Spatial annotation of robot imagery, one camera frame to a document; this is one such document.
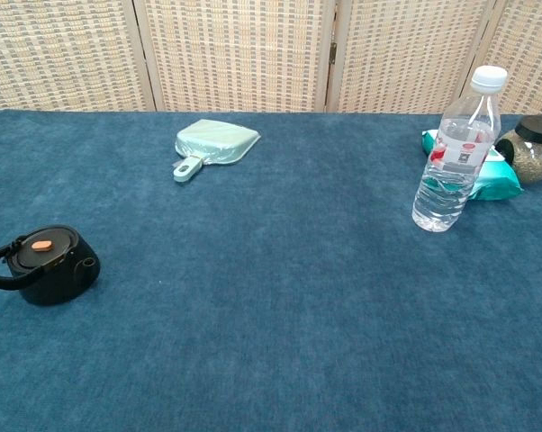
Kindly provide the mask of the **clear plastic water bottle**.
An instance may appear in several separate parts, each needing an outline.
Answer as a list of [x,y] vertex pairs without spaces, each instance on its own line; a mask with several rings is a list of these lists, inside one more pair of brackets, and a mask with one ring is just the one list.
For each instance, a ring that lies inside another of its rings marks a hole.
[[476,68],[469,92],[443,113],[412,205],[412,219],[420,228],[444,232],[461,215],[500,134],[498,93],[507,77],[503,67]]

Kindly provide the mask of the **black teapot with orange knob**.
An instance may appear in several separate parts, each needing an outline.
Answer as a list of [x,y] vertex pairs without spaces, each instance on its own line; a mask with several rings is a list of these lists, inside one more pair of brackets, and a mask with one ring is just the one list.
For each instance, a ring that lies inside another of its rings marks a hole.
[[49,225],[0,247],[11,274],[0,276],[0,290],[17,291],[39,306],[69,302],[97,279],[101,263],[78,231]]

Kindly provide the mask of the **mint green dustpan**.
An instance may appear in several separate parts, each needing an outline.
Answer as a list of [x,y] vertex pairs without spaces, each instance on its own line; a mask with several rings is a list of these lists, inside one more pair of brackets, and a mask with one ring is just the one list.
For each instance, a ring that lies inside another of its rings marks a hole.
[[187,182],[204,166],[234,164],[260,138],[256,130],[240,125],[206,119],[196,121],[176,135],[175,151],[182,159],[174,164],[174,180]]

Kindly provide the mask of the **teal wet wipes pack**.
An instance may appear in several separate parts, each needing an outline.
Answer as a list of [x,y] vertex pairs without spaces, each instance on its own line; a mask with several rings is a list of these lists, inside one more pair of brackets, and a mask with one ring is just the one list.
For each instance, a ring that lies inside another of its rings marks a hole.
[[426,130],[428,162],[415,202],[441,207],[467,200],[497,201],[522,193],[519,179],[494,147],[490,130]]

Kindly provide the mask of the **blue table cover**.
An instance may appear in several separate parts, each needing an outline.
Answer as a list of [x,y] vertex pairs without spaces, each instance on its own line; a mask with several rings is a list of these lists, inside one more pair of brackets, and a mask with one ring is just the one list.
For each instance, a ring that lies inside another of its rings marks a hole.
[[75,300],[0,291],[0,432],[542,432],[542,182],[443,233],[411,205],[434,115],[0,111],[0,246],[76,228]]

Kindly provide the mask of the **grain-filled glass jar, black lid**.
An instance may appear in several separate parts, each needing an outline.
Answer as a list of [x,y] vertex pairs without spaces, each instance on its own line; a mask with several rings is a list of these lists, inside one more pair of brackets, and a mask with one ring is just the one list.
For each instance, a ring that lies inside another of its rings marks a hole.
[[496,142],[495,149],[521,184],[542,180],[542,115],[523,116],[513,130]]

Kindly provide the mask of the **woven folding screen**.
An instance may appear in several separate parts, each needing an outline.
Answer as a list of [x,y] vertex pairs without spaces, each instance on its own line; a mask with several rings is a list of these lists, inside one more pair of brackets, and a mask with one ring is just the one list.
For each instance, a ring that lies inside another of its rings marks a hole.
[[542,0],[0,0],[0,109],[542,113]]

